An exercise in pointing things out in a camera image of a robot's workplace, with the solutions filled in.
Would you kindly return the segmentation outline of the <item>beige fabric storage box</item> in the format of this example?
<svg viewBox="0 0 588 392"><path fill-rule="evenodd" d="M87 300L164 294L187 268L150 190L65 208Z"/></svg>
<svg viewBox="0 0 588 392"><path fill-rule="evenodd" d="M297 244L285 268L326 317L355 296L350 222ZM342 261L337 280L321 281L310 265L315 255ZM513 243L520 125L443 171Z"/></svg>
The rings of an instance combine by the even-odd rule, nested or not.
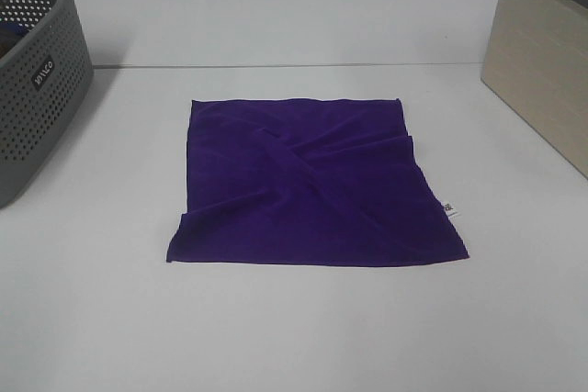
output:
<svg viewBox="0 0 588 392"><path fill-rule="evenodd" d="M481 80L587 173L587 0L498 0Z"/></svg>

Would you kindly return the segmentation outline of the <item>grey perforated plastic basket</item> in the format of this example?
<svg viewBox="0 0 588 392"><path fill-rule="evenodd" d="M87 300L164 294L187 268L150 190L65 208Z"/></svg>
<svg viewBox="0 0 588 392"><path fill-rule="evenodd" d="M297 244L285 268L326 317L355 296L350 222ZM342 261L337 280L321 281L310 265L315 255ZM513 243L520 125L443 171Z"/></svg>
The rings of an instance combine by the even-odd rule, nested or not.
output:
<svg viewBox="0 0 588 392"><path fill-rule="evenodd" d="M74 0L1 0L1 22L28 34L1 57L1 204L28 186L94 77Z"/></svg>

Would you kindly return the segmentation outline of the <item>dark cloth inside basket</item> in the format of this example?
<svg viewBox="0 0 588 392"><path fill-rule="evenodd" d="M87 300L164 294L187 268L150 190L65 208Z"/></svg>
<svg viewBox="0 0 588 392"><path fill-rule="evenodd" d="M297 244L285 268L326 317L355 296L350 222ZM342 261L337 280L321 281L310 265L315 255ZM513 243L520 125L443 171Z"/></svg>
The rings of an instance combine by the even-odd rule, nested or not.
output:
<svg viewBox="0 0 588 392"><path fill-rule="evenodd" d="M28 34L28 28L17 22L0 23L0 57L4 57Z"/></svg>

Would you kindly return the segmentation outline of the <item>purple microfibre towel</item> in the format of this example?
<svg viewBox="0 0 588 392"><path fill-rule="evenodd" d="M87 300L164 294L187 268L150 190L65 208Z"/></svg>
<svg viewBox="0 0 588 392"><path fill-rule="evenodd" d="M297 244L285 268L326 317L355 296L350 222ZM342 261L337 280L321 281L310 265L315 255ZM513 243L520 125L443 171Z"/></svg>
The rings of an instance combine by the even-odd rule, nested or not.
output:
<svg viewBox="0 0 588 392"><path fill-rule="evenodd" d="M168 262L402 267L469 255L398 99L194 101L186 179Z"/></svg>

